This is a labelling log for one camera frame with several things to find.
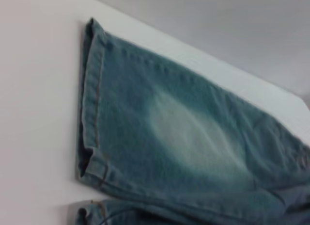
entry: blue jeans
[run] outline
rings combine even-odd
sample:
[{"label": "blue jeans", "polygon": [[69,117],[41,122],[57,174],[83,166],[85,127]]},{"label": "blue jeans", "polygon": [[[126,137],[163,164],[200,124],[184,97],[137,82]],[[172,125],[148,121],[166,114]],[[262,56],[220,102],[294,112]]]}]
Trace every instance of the blue jeans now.
[{"label": "blue jeans", "polygon": [[120,200],[77,225],[310,221],[310,149],[270,115],[93,19],[80,85],[78,178]]}]

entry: faded patch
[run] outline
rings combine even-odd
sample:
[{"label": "faded patch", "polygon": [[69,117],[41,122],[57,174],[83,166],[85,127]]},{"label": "faded patch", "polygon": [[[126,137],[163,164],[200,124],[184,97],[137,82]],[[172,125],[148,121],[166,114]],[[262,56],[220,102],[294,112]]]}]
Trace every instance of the faded patch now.
[{"label": "faded patch", "polygon": [[252,186],[244,148],[211,117],[158,92],[149,106],[149,124],[169,156],[193,174],[216,185]]}]

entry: white surface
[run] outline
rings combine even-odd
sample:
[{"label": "white surface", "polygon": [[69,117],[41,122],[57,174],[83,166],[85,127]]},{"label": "white surface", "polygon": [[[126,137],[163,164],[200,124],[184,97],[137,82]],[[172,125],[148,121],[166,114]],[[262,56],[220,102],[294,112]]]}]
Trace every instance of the white surface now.
[{"label": "white surface", "polygon": [[81,26],[183,63],[274,114],[310,144],[294,95],[95,0],[0,0],[0,224],[66,225],[72,203],[104,196],[74,179]]},{"label": "white surface", "polygon": [[244,71],[310,96],[310,0],[102,0]]}]

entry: white backdrop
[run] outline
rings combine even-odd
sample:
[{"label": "white backdrop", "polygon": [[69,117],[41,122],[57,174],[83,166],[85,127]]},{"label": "white backdrop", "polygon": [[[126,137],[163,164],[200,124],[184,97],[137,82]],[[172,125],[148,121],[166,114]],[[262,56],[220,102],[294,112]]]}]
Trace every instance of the white backdrop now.
[{"label": "white backdrop", "polygon": [[310,144],[300,98],[100,2],[0,0],[0,224],[66,225],[71,204],[105,198],[74,179],[80,36],[91,16],[270,112]]}]

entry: denim fabric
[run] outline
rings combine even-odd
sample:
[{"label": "denim fabric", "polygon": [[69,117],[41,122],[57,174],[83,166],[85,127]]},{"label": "denim fabric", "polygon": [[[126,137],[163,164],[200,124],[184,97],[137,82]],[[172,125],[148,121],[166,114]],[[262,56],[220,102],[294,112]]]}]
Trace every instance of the denim fabric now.
[{"label": "denim fabric", "polygon": [[77,225],[310,221],[310,149],[275,118],[93,19],[80,81],[78,178],[121,200]]}]

